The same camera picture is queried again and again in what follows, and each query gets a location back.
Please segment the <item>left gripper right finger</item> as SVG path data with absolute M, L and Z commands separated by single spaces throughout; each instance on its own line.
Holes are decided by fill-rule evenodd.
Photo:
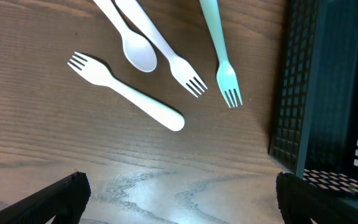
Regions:
M 276 191 L 278 208 L 285 224 L 358 223 L 357 208 L 293 174 L 279 173 Z

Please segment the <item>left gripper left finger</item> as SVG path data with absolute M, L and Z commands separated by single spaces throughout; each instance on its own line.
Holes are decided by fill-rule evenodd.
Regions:
M 80 222 L 91 196 L 84 172 L 74 172 L 0 211 L 0 224 Z

